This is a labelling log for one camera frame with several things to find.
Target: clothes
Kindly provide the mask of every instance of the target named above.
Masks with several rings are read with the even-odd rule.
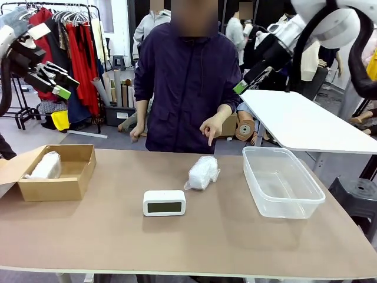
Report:
[[[326,81],[326,77],[329,74],[327,68],[318,67],[317,73],[312,81],[303,81],[300,85],[301,89],[298,91],[304,97],[309,100],[314,100],[322,87],[323,83]]]
[[[135,99],[154,101],[148,119],[147,149],[213,154],[214,144],[199,128],[221,104],[235,111],[233,91],[242,75],[237,50],[224,35],[180,37],[174,23],[153,29],[141,46],[135,71]]]
[[[109,60],[108,49],[106,43],[106,37],[104,33],[104,27],[99,19],[92,19],[92,30],[94,36],[95,49],[97,50],[97,58],[100,59],[101,63]]]
[[[7,143],[4,137],[0,134],[0,155],[9,160],[15,157],[17,154],[12,150],[9,143]]]
[[[158,15],[155,15],[153,11],[150,11],[150,13],[141,20],[134,33],[134,46],[132,51],[132,59],[134,61],[139,59],[138,47],[143,40],[145,40],[151,30],[158,25],[170,22],[170,16],[170,11],[166,9],[160,11]]]
[[[336,58],[336,53],[339,52],[339,48],[337,49],[328,49],[326,47],[321,46],[319,48],[319,58],[324,60],[328,64],[330,68],[332,64],[334,64],[334,60]]]
[[[371,38],[369,39],[368,43],[366,44],[364,51],[361,55],[361,59],[365,67],[367,67],[370,61],[372,60],[372,57],[376,49],[377,49],[377,27],[375,25],[375,30],[373,31],[373,34]]]
[[[74,27],[72,24],[67,24],[66,28],[70,42],[74,78],[80,82],[77,89],[78,97],[83,105],[89,108],[92,115],[97,115],[99,113],[97,89],[91,84],[91,81],[97,77],[97,64],[89,27],[86,25]]]
[[[240,65],[243,65],[243,51],[245,49],[247,41],[245,40],[245,36],[243,35],[243,27],[241,21],[237,18],[230,18],[226,26],[225,35],[236,46]]]
[[[49,10],[41,8],[34,16],[30,17],[29,23],[32,25],[39,25],[51,17],[52,13]],[[41,37],[34,42],[38,47],[42,48],[46,52],[42,63],[46,63],[46,61],[54,62],[54,60],[52,59],[52,53],[48,44],[47,36],[45,35],[44,37]],[[55,101],[57,99],[56,96],[52,93],[43,93],[42,91],[38,92],[38,96],[41,100]]]
[[[68,57],[69,53],[69,40],[68,34],[63,27],[63,24],[53,20],[52,18],[48,19],[46,22],[47,27],[51,30],[49,34],[47,34],[48,43],[52,51],[52,58],[54,63],[59,67],[68,71],[71,77],[74,77],[73,70],[72,70],[72,63]],[[69,91],[71,92],[71,96],[68,99],[68,120],[70,124],[81,122],[90,117],[90,112],[88,107],[82,105],[78,96],[77,90],[74,87],[69,87]],[[52,113],[53,111],[45,110],[44,113]]]
[[[42,114],[53,113],[56,111],[67,110],[67,105],[60,101],[59,103],[53,103],[51,101],[41,101],[38,104],[38,111]]]
[[[279,19],[278,24],[283,24],[288,22],[288,17],[286,15]],[[312,81],[319,65],[319,52],[320,44],[319,41],[315,41],[305,52],[302,54],[301,59],[301,80],[302,81]]]
[[[366,72],[372,80],[377,81],[377,49],[369,62]]]

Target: hand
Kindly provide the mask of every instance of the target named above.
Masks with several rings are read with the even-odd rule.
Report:
[[[137,124],[136,127],[131,131],[130,137],[133,143],[137,142],[140,135],[144,132],[144,125]]]
[[[322,60],[322,59],[319,60],[318,66],[320,66],[321,68],[325,68],[325,67],[327,67],[327,65],[328,64],[326,62],[324,62],[324,60]]]
[[[343,74],[343,66],[342,65],[338,65],[338,77],[340,78]]]
[[[223,120],[216,115],[204,121],[200,126],[201,133],[208,137],[208,146],[212,146],[212,141],[219,137],[223,131]]]

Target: cardboard box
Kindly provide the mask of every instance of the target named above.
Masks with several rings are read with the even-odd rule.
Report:
[[[223,124],[223,131],[220,137],[233,137],[236,134],[237,114],[232,114]]]
[[[60,154],[62,173],[59,179],[24,179],[42,157],[51,151]],[[81,200],[96,164],[93,145],[49,145],[20,154],[0,170],[0,187],[18,184],[24,201],[45,202]]]

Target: plastic bag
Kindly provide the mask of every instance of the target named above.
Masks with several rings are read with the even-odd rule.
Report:
[[[219,174],[220,169],[217,167],[216,158],[202,156],[190,169],[184,189],[205,190],[211,181],[216,182]]]
[[[46,153],[26,179],[57,179],[61,175],[60,155],[57,152]]]

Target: black stool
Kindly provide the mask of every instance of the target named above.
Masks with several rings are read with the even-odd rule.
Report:
[[[372,242],[377,230],[377,185],[366,179],[338,177],[329,192]]]

